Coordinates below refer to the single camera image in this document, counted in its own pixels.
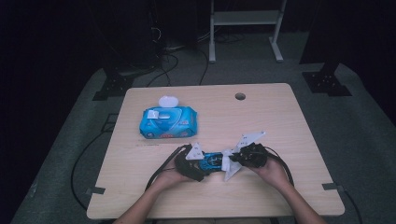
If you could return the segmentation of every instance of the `dark floor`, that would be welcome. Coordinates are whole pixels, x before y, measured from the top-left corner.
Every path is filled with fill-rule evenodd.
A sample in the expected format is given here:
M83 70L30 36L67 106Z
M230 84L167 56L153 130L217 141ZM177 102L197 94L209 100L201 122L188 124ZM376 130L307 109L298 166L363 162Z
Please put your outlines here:
M217 44L217 62L206 68L207 43L200 50L183 49L163 57L163 69L177 66L151 83L155 86L189 86L289 83L303 110L335 182L349 192L364 223L393 223L396 219L396 128L364 89L359 76L340 64L336 76L352 96L330 97L312 93L302 72L318 71L322 64L299 64L307 33L281 34L279 48L285 58L277 63L268 43L270 34L240 35L241 41ZM162 73L138 77L133 86L145 87ZM111 133L101 134L108 114L120 111L123 98L93 101L106 79L102 70L92 75L78 97L39 174L12 223L99 223L89 220L71 191L71 174L78 156L73 186L82 204L88 206L89 189L95 185ZM89 147L92 139L101 134ZM329 223L359 223L357 212L340 192L346 212L326 217ZM280 223L292 223L281 217Z

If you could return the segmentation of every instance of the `person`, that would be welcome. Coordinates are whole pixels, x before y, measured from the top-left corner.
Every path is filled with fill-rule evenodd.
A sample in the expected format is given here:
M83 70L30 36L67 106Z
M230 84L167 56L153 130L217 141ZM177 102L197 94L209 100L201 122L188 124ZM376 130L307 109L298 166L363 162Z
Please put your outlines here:
M164 190L172 188L177 183L191 180L181 175L176 169L173 169L174 167L175 162L171 160L165 166L164 171L157 176L152 185L114 223L144 223L152 206ZM282 165L278 161L268 158L267 163L263 167L248 168L255 172L263 181L279 191L289 204L299 224L326 223L289 182Z

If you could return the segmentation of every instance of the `blue package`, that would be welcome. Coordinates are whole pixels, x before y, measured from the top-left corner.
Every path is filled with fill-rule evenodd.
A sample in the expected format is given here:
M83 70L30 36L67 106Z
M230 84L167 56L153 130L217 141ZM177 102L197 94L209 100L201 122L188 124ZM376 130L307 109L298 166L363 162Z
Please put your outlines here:
M139 129L147 139L191 137L197 133L196 117L189 106L152 107L143 112Z

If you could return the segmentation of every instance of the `forearm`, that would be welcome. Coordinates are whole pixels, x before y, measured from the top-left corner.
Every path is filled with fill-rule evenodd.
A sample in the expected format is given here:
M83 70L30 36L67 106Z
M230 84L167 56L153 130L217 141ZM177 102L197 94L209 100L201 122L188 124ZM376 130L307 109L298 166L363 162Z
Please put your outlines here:
M288 202L299 224L326 223L292 185L279 189L279 192Z
M161 189L149 188L122 216L114 223L144 223L149 211L155 204Z

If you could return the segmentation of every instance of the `blue object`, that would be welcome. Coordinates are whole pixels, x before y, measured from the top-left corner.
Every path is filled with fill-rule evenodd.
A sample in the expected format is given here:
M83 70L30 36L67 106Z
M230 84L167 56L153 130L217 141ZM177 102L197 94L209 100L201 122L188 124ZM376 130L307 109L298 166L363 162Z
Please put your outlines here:
M199 160L199 167L209 173L221 171L222 156L221 152L205 153L204 158Z
M196 135L197 112L189 106L152 107L143 112L140 133L147 139Z

